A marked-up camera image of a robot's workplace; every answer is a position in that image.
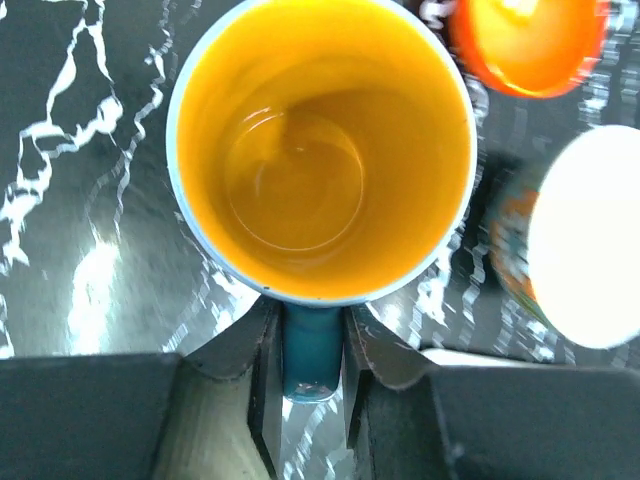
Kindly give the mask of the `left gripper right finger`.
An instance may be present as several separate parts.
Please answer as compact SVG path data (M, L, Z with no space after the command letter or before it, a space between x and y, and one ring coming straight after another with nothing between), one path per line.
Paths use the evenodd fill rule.
M635 479L639 375L456 353L432 361L344 314L346 444L359 479Z

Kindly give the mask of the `blue mug yellow inside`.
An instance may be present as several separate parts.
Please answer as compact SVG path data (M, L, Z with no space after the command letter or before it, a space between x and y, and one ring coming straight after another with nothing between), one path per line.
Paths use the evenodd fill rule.
M337 388L344 310L451 239L477 133L447 49L400 4L244 1L179 73L166 158L200 245L283 303L283 393L311 403Z

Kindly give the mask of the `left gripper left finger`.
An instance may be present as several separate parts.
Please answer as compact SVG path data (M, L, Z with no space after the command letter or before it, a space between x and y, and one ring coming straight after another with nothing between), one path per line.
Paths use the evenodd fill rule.
M281 307L260 298L189 355L1 364L5 479L274 479Z

